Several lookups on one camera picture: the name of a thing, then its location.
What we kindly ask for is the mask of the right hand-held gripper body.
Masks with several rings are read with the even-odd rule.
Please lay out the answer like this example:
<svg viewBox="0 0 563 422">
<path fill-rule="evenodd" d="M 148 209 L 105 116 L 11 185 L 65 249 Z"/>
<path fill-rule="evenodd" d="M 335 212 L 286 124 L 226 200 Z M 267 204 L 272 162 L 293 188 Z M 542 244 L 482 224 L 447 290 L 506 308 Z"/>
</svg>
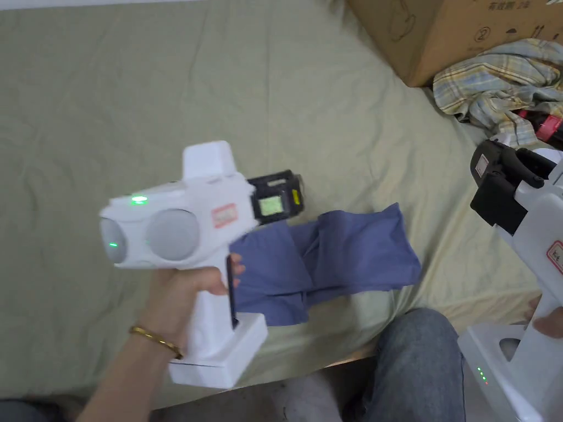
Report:
<svg viewBox="0 0 563 422">
<path fill-rule="evenodd" d="M 562 306 L 562 163 L 555 163 L 543 187 L 523 182 L 522 170 L 516 152 L 503 156 L 502 164 L 475 180 L 470 206 L 537 277 L 542 297 L 536 320 Z M 500 421 L 561 421 L 561 339 L 532 323 L 482 323 L 463 332 L 458 344 Z"/>
</svg>

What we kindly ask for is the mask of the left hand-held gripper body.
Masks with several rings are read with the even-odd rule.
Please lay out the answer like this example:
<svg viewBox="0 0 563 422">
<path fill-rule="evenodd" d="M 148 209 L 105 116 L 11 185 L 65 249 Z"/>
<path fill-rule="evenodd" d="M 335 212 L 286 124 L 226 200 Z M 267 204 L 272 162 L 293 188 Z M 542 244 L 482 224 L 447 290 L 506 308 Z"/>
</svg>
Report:
<svg viewBox="0 0 563 422">
<path fill-rule="evenodd" d="M 215 267 L 231 288 L 230 245 L 258 224 L 254 190 L 237 171 L 229 143 L 188 146 L 179 181 L 113 198 L 101 210 L 105 252 L 121 269 Z M 268 329 L 262 314 L 235 310 L 233 291 L 201 292 L 186 333 L 185 357 L 170 362 L 172 380 L 231 389 Z"/>
</svg>

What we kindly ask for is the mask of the person's right hand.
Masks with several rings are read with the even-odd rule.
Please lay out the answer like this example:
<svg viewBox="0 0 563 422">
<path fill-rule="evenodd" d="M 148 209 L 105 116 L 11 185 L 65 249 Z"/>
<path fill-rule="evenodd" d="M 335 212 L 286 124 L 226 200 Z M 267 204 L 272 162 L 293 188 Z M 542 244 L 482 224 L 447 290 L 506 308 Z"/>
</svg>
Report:
<svg viewBox="0 0 563 422">
<path fill-rule="evenodd" d="M 557 307 L 548 315 L 537 318 L 533 327 L 541 334 L 554 339 L 563 338 L 563 308 Z"/>
</svg>

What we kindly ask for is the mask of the person's left hand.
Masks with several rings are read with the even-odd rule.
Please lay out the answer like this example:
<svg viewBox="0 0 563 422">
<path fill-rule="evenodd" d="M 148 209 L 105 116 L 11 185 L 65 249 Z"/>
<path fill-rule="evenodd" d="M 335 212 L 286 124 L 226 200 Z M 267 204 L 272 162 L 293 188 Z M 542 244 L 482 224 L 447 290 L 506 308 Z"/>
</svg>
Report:
<svg viewBox="0 0 563 422">
<path fill-rule="evenodd" d="M 140 317 L 130 331 L 133 352 L 160 359 L 187 350 L 188 328 L 202 293 L 226 297 L 228 288 L 216 267 L 159 269 Z"/>
</svg>

